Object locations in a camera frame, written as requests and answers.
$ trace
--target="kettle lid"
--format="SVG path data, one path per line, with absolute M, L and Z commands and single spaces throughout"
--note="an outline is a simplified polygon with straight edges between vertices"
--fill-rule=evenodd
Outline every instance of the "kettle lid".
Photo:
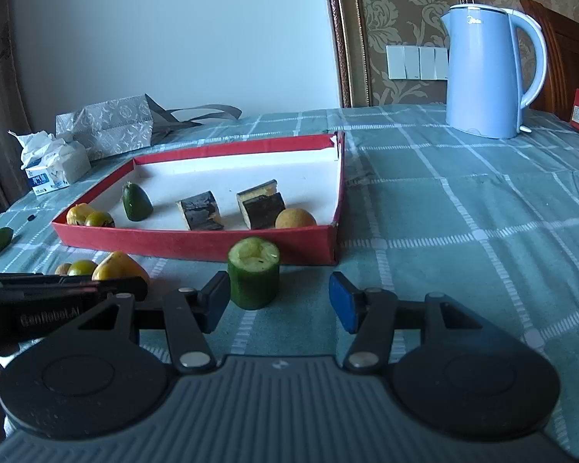
M 490 10 L 491 12 L 499 12 L 501 14 L 508 13 L 504 9 L 492 7 L 491 5 L 482 5 L 481 3 L 459 3 L 457 5 L 452 5 L 450 10 L 454 10 L 456 8 L 466 8 L 468 10 Z

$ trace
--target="light switch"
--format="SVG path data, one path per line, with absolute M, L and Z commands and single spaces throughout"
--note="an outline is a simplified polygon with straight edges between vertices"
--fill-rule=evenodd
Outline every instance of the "light switch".
M 437 80 L 448 79 L 448 49 L 444 47 L 435 49 L 435 77 Z
M 420 79 L 436 80 L 435 75 L 435 47 L 419 47 Z
M 403 47 L 387 45 L 386 61 L 388 62 L 388 77 L 391 80 L 405 80 L 405 54 L 403 53 Z
M 420 80 L 418 47 L 415 45 L 406 45 L 403 49 L 405 54 L 406 78 L 408 80 Z

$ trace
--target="green tablecloth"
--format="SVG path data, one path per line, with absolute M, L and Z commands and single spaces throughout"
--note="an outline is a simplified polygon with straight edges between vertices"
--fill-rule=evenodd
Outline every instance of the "green tablecloth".
M 491 140 L 445 125 L 443 105 L 263 115 L 170 134 L 137 154 L 255 137 L 346 131 L 346 194 L 338 267 L 359 287 L 422 299 L 441 291 L 524 340 L 560 374 L 548 433 L 579 455 L 579 133 L 551 115 L 526 114 L 532 134 Z M 0 272 L 51 273 L 61 262 L 103 252 L 62 245 L 56 214 L 134 153 L 97 162 L 70 188 L 32 194 L 0 215 L 16 240 Z M 35 219 L 28 221 L 31 214 Z M 152 296 L 201 287 L 223 264 L 136 256 Z M 208 341 L 217 356 L 333 354 L 352 337 L 329 305 L 331 267 L 284 267 L 268 308 L 227 308 Z M 391 360 L 416 346 L 397 332 Z M 142 343 L 167 360 L 164 335 Z

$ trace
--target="gray paper bag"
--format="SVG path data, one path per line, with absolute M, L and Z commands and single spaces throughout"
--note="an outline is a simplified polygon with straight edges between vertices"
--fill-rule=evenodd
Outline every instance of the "gray paper bag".
M 173 129 L 201 125 L 196 120 L 237 120 L 242 114 L 241 110 L 224 104 L 186 109 L 213 109 L 217 112 L 181 122 L 173 113 L 182 110 L 164 110 L 147 94 L 135 95 L 90 104 L 75 112 L 56 116 L 56 136 L 70 132 L 74 140 L 84 145 L 88 159 L 94 161 L 148 147 Z

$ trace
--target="electric kettle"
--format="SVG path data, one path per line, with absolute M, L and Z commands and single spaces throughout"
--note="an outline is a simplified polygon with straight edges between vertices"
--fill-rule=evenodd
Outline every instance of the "electric kettle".
M 519 133 L 522 110 L 547 76 L 547 46 L 540 25 L 518 10 L 463 3 L 442 16 L 450 35 L 446 123 L 495 139 Z M 536 73 L 523 92 L 517 28 L 528 33 Z

